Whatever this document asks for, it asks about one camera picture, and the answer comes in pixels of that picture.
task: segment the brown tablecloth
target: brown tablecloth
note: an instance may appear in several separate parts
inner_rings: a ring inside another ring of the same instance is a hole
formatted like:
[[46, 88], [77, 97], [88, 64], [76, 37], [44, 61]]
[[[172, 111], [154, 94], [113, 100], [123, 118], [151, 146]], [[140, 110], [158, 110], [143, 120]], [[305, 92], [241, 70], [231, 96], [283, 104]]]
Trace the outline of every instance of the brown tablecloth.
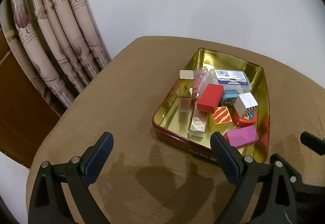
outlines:
[[[299, 141], [305, 130], [324, 137], [321, 86], [282, 63], [244, 49], [187, 38], [141, 37], [91, 82], [46, 137], [28, 177], [27, 207], [42, 161], [65, 163], [109, 131], [114, 149], [89, 189], [112, 224], [213, 223], [234, 187], [220, 168], [157, 140], [151, 124], [179, 70], [199, 47], [264, 68], [271, 119], [268, 156], [281, 154], [301, 172], [305, 183], [323, 185], [324, 158]], [[243, 220], [252, 213], [259, 188]], [[75, 220], [83, 223], [71, 194], [65, 193]]]

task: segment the red rectangular block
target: red rectangular block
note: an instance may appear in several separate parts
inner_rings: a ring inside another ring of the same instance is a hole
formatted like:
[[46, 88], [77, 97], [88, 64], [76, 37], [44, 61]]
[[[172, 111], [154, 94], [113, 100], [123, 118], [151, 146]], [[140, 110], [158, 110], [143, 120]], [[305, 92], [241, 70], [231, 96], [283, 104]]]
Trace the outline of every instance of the red rectangular block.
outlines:
[[214, 113], [220, 103], [223, 94], [223, 86], [208, 84], [202, 96], [197, 102], [197, 108], [200, 111]]

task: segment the silver screw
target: silver screw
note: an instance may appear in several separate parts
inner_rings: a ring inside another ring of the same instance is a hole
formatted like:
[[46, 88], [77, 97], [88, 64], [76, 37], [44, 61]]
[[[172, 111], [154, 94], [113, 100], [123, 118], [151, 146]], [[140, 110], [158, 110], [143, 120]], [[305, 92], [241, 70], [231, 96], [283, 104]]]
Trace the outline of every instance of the silver screw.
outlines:
[[275, 162], [275, 165], [276, 165], [277, 167], [282, 167], [283, 164], [282, 164], [280, 161], [276, 161], [276, 162]]
[[44, 162], [42, 162], [42, 164], [41, 164], [41, 167], [42, 168], [45, 168], [45, 167], [47, 167], [48, 166], [48, 161], [44, 161]]
[[246, 162], [248, 162], [248, 163], [251, 163], [251, 162], [253, 162], [253, 157], [247, 155], [247, 156], [244, 157], [244, 160], [245, 160]]
[[80, 161], [80, 158], [78, 157], [78, 156], [75, 156], [75, 157], [73, 157], [72, 159], [71, 159], [71, 162], [73, 163], [73, 164], [76, 164], [77, 162], [79, 162]]
[[297, 177], [295, 177], [295, 176], [290, 177], [290, 182], [291, 183], [296, 182], [296, 180], [297, 180]]

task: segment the curtain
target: curtain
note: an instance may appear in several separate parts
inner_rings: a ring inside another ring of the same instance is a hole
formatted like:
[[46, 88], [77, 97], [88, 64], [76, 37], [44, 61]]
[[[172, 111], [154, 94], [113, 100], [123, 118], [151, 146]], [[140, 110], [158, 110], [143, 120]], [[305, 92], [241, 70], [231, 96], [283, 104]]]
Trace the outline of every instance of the curtain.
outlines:
[[59, 115], [109, 63], [85, 0], [3, 0], [0, 23], [22, 70]]

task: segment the pink block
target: pink block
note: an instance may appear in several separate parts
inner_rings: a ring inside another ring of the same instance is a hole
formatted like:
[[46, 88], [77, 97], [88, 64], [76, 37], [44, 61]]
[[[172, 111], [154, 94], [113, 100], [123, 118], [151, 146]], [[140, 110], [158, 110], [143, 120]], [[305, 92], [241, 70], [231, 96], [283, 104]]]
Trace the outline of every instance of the pink block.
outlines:
[[236, 148], [252, 144], [258, 140], [258, 135], [254, 125], [237, 130], [227, 131], [224, 137], [231, 146]]

